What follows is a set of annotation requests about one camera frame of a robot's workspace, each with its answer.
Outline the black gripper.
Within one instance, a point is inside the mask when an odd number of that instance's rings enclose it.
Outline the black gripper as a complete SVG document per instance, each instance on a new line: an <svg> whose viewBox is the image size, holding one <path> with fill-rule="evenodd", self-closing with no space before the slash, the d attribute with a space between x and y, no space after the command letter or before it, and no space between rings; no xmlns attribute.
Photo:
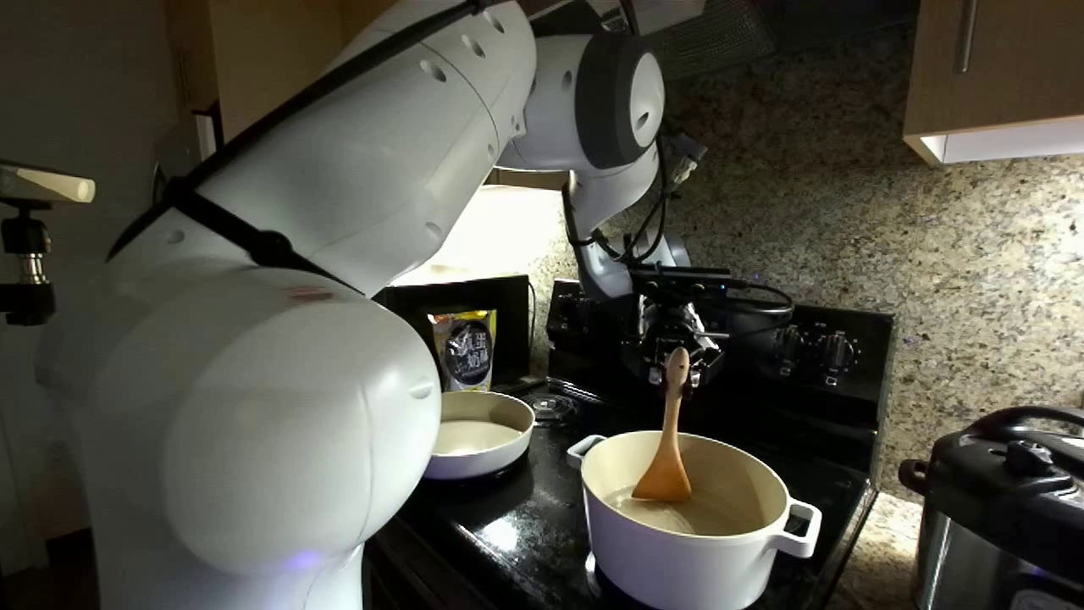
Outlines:
<svg viewBox="0 0 1084 610"><path fill-rule="evenodd" d="M725 351L709 332L702 312L687 300L638 300L638 357L652 388L666 384L666 357L684 346L692 372L687 391L702 391L723 367Z"/></svg>

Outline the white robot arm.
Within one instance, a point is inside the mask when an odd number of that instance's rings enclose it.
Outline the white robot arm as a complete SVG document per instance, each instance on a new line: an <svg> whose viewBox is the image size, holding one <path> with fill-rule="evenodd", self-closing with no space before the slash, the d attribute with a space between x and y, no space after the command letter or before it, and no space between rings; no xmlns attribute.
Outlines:
<svg viewBox="0 0 1084 610"><path fill-rule="evenodd" d="M378 296L493 170L561 170L592 234L659 172L659 60L517 0L393 0L139 215L40 337L101 610L361 610L361 548L442 424Z"/></svg>

